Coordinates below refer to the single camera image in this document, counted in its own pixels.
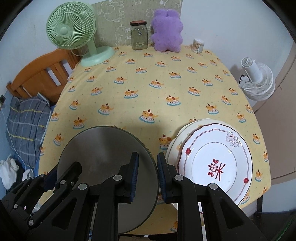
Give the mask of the floral bowl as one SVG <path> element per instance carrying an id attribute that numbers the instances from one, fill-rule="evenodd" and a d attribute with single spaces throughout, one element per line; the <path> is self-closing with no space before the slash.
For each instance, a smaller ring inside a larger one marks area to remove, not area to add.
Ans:
<path id="1" fill-rule="evenodd" d="M 118 232 L 126 233 L 141 226 L 152 214 L 159 196 L 159 178 L 155 161 L 145 145 L 128 131 L 113 126 L 96 126 L 73 137 L 58 162 L 57 176 L 73 162 L 79 162 L 82 173 L 78 183 L 97 185 L 119 173 L 133 152 L 139 154 L 135 197 L 131 204 L 120 204 Z"/>

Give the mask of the red trim white plate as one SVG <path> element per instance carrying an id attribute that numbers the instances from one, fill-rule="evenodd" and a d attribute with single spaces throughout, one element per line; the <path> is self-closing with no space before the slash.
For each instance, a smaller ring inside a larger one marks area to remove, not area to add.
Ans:
<path id="1" fill-rule="evenodd" d="M 253 163 L 249 147 L 232 127 L 209 123 L 192 131 L 178 155 L 178 173 L 193 183 L 218 185 L 237 205 L 250 189 Z"/>

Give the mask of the orange flower plate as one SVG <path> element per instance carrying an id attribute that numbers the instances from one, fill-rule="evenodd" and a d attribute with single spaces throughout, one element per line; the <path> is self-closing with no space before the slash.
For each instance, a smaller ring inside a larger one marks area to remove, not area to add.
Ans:
<path id="1" fill-rule="evenodd" d="M 169 144 L 168 150 L 166 152 L 166 162 L 170 165 L 175 166 L 175 164 L 177 164 L 178 162 L 180 148 L 182 147 L 182 144 L 187 139 L 187 137 L 189 137 L 194 130 L 197 130 L 211 123 L 219 123 L 228 127 L 232 127 L 231 125 L 223 121 L 213 120 L 210 118 L 196 120 L 187 124 L 186 126 L 181 128 L 177 136 Z"/>

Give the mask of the white cloth pile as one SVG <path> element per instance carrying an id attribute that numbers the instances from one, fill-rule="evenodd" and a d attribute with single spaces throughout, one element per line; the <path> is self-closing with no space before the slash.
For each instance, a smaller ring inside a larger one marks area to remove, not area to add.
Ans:
<path id="1" fill-rule="evenodd" d="M 6 190 L 9 190 L 16 183 L 19 166 L 11 154 L 6 160 L 1 160 L 0 177 L 2 184 Z"/>

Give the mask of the grey plaid pillow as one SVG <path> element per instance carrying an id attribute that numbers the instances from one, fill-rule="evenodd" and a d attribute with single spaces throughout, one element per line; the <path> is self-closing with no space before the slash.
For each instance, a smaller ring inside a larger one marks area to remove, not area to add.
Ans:
<path id="1" fill-rule="evenodd" d="M 51 115 L 50 102 L 40 93 L 28 99 L 11 100 L 6 138 L 27 167 L 36 167 Z"/>

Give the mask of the yellow patterned tablecloth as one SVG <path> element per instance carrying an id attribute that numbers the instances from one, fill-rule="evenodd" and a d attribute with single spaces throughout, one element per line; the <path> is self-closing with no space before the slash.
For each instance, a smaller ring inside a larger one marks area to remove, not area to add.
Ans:
<path id="1" fill-rule="evenodd" d="M 250 189 L 240 208 L 271 186 L 270 167 L 257 119 L 226 66 L 209 51 L 201 55 L 183 46 L 178 53 L 149 47 L 135 51 L 117 47 L 113 57 L 93 67 L 78 64 L 65 85 L 42 145 L 39 172 L 58 166 L 65 146 L 78 133 L 113 126 L 138 138 L 158 153 L 187 124 L 210 118 L 232 126 L 247 143 L 253 163 Z M 151 216 L 137 233 L 169 233 L 178 229 L 177 210 L 160 193 Z"/>

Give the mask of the white fan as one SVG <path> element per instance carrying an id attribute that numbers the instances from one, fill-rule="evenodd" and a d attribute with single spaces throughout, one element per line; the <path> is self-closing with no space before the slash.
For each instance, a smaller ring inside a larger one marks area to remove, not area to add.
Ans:
<path id="1" fill-rule="evenodd" d="M 241 60 L 241 67 L 244 73 L 238 85 L 246 97 L 252 101 L 264 101 L 272 96 L 275 79 L 269 66 L 257 63 L 251 57 L 245 57 Z"/>

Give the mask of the toothpick container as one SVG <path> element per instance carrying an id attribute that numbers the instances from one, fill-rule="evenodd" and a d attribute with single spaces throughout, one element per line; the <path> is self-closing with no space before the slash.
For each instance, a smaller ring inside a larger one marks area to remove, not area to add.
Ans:
<path id="1" fill-rule="evenodd" d="M 203 49 L 204 49 L 204 41 L 201 39 L 195 38 L 193 40 L 191 50 L 196 54 L 202 54 Z"/>

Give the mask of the glass jar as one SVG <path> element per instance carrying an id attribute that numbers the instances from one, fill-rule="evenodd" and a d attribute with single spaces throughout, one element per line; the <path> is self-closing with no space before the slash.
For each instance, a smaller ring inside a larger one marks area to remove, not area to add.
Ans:
<path id="1" fill-rule="evenodd" d="M 134 50 L 148 47 L 147 22 L 144 20 L 130 22 L 131 46 Z"/>

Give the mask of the purple plush toy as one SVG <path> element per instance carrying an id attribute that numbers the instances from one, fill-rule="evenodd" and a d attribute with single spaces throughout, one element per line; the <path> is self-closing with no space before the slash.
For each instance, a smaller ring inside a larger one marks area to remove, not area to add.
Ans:
<path id="1" fill-rule="evenodd" d="M 174 9 L 156 9 L 152 19 L 151 41 L 156 51 L 180 52 L 183 42 L 183 24 L 179 13 Z"/>

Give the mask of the green desk fan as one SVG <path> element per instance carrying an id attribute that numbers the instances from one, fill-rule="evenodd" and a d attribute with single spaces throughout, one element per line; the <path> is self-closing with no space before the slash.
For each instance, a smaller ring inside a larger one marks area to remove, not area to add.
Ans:
<path id="1" fill-rule="evenodd" d="M 88 47 L 82 56 L 81 65 L 91 67 L 110 59 L 115 51 L 109 46 L 96 47 L 94 36 L 97 31 L 97 16 L 87 3 L 70 1 L 52 11 L 46 23 L 50 41 L 65 50 Z"/>

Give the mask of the green patterned wall mat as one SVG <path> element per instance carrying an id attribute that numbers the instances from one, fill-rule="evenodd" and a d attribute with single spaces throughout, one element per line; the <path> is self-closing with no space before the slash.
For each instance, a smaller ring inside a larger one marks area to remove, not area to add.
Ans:
<path id="1" fill-rule="evenodd" d="M 114 0 L 92 4 L 97 16 L 95 44 L 100 46 L 130 45 L 130 22 L 147 22 L 148 36 L 152 34 L 151 21 L 156 9 L 182 9 L 182 0 Z"/>

